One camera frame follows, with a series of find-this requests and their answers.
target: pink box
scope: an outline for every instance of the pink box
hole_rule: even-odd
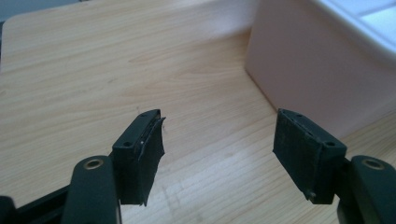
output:
[[[396,109],[396,29],[382,34],[383,14],[337,12],[332,2],[262,1],[246,69],[275,108],[344,137]]]

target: metal grommet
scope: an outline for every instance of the metal grommet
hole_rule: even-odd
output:
[[[371,159],[364,159],[361,163],[363,163],[364,165],[366,165],[374,170],[385,169],[385,166],[379,161],[375,161],[375,160],[371,160]]]
[[[93,170],[103,165],[103,161],[99,159],[92,159],[84,163],[84,168],[86,170]]]

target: clamp jaw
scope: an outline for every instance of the clamp jaw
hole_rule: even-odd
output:
[[[345,158],[347,147],[307,117],[279,109],[274,153],[313,204],[340,198],[340,223],[396,223],[396,172],[367,156]]]
[[[140,114],[109,156],[80,161],[70,185],[16,209],[0,197],[3,223],[121,223],[120,204],[147,205],[164,154],[160,110]]]

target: wood grain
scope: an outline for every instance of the wood grain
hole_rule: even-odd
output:
[[[124,223],[337,223],[272,153],[276,112],[244,70],[256,0],[95,0],[4,25],[0,193],[17,206],[107,155],[141,112],[160,108],[166,154],[148,207]],[[396,116],[343,141],[348,157],[396,165]]]

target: table surface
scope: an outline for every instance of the table surface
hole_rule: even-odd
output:
[[[24,205],[107,155],[130,122],[166,120],[148,206],[124,223],[337,223],[272,153],[276,112],[244,70],[257,0],[95,0],[11,18],[0,76],[0,194]],[[342,139],[396,165],[396,115]]]

